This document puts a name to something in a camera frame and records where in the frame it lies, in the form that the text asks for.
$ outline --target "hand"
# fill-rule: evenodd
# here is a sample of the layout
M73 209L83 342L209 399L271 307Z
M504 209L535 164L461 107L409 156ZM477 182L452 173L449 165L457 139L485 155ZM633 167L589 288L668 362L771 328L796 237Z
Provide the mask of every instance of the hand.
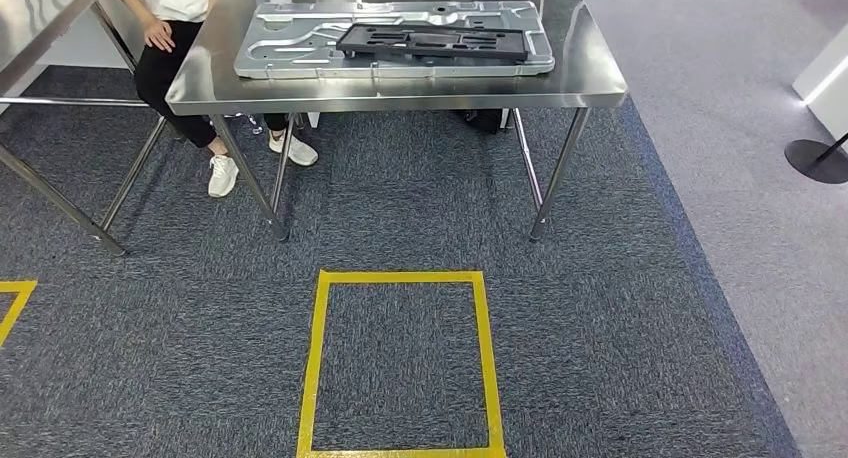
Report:
M171 25L159 19L154 19L144 25L144 43L171 53L177 45L171 39Z

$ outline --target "person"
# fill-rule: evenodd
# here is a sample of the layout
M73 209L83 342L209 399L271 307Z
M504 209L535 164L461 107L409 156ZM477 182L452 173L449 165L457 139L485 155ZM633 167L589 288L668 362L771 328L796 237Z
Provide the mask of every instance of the person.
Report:
M165 102L165 94L197 37L206 14L215 0L121 0L141 22L144 30L144 51L135 70L135 85L139 98L164 116L180 133L198 148L212 152L209 167L209 195L226 196L235 185L238 167L227 156L224 141L201 116L177 116ZM265 115L268 126L268 146L282 153L282 135L287 122L284 114ZM310 166L318 153L292 136L289 159L301 166Z

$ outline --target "black bag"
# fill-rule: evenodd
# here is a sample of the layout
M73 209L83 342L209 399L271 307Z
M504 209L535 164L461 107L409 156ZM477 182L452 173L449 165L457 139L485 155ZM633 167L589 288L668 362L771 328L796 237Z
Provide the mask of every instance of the black bag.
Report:
M457 110L465 122L473 128L495 134L501 129L503 110L500 108L485 110Z

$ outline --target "stainless steel table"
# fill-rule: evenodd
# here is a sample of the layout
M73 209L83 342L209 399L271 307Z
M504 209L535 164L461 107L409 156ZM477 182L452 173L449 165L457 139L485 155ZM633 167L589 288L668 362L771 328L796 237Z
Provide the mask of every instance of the stainless steel table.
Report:
M210 115L277 238L288 231L276 216L285 159L280 160L271 200L265 197L223 115L236 112L378 111L504 108L512 110L520 150L528 171L537 240L548 221L567 159L593 107L616 107L627 85L583 0L530 0L536 3L557 64L534 77L461 79L298 79L247 80L233 71L233 60L258 3L272 0L219 0L168 93L179 115ZM504 1L504 0L293 0L294 2ZM544 194L530 158L520 107L576 108L550 183ZM286 140L291 126L286 133Z
M91 7L98 17L118 52L130 70L135 70L135 60L120 34L110 23L103 9L95 0L0 0L0 103L37 105L82 105L146 107L133 100L94 98L34 98L3 96L44 54L53 41L61 36L71 23L86 8ZM56 188L41 177L23 160L0 144L0 162L20 175L36 190L44 194L62 211L79 223L87 233L100 240L115 255L126 251L108 233L118 210L124 203L130 188L138 177L147 157L165 125L163 118L154 127L133 162L100 223L95 223L76 205L65 198Z

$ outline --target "yellow floor tape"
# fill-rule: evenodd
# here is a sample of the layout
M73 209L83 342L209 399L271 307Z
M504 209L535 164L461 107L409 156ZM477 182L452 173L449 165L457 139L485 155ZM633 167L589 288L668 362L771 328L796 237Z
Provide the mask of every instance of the yellow floor tape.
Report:
M9 307L3 321L0 321L0 346L3 346L9 332L12 331L15 320L18 319L18 315L24 309L24 305L26 305L26 301L29 299L32 290L35 289L36 284L35 281L0 281L0 293L16 293L12 300L12 306Z
M430 450L350 450L315 451L312 433L315 423L315 405L318 401L318 373L321 368L321 350L324 345L324 324L327 316L327 299L330 285L342 283L471 283L474 295L474 314L477 318L477 335L480 341L480 358L483 367L483 395L486 403L486 421L489 428L489 446L486 448L453 448ZM495 355L492 349L492 332L489 326L489 307L481 271L428 271L428 272L327 272L318 275L315 294L315 311L312 316L312 339L306 379L303 385L303 406L300 410L300 430L297 437L297 458L506 458L504 449L501 406L498 399L498 381L495 375Z

